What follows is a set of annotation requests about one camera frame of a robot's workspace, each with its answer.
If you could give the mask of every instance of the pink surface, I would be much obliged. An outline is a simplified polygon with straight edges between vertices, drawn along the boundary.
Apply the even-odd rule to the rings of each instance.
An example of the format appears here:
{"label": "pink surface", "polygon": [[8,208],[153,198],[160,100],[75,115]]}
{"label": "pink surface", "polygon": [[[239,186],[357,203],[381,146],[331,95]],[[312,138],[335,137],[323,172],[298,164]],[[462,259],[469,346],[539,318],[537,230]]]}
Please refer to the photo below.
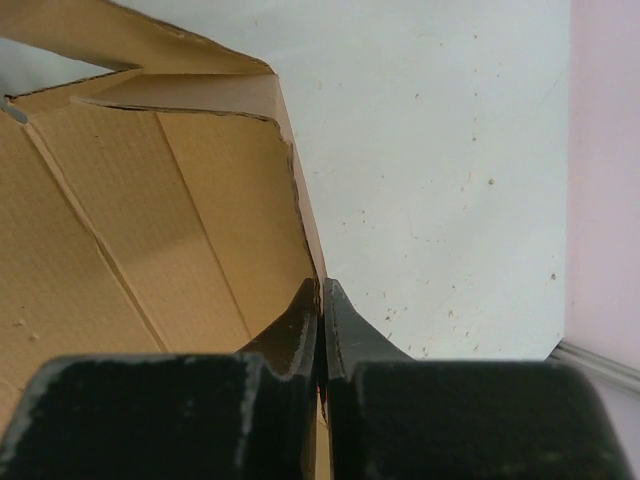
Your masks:
{"label": "pink surface", "polygon": [[640,369],[640,1],[571,14],[565,338]]}

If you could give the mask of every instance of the brown cardboard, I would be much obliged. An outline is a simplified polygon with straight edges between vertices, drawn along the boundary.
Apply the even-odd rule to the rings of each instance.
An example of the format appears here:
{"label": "brown cardboard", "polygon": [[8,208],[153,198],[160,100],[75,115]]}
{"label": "brown cardboard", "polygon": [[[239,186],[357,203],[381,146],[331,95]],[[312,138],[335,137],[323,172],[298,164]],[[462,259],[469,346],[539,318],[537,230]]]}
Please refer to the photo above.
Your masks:
{"label": "brown cardboard", "polygon": [[232,352],[325,276],[268,65],[104,0],[0,35],[115,70],[0,111],[0,431],[53,356]]}

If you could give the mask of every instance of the cardboard box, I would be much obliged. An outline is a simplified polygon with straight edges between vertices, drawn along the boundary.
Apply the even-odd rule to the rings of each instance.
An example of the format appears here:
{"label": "cardboard box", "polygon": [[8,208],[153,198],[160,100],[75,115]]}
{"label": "cardboard box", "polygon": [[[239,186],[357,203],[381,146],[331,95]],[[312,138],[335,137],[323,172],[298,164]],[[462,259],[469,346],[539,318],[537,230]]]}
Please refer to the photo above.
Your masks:
{"label": "cardboard box", "polygon": [[267,64],[102,0],[0,35],[113,70],[0,111],[0,431],[51,357],[233,352],[325,276]]}

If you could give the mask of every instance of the cardboard flap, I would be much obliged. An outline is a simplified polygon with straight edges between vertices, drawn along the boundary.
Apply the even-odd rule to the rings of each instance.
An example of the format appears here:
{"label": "cardboard flap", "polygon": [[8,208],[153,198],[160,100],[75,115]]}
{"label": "cardboard flap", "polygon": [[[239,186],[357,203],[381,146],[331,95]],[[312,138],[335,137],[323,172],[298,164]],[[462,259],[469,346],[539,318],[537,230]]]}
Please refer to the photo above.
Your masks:
{"label": "cardboard flap", "polygon": [[271,72],[260,60],[107,0],[0,0],[0,36],[113,70]]}

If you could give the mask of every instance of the open cardboard box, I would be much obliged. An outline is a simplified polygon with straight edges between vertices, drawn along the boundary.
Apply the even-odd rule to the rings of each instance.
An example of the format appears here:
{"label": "open cardboard box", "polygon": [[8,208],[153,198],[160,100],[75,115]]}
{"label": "open cardboard box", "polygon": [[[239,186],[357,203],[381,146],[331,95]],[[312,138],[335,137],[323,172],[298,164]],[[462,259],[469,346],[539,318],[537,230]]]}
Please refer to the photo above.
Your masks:
{"label": "open cardboard box", "polygon": [[0,431],[51,357],[233,352],[325,276],[267,64],[103,0],[0,35],[113,70],[0,111]]}

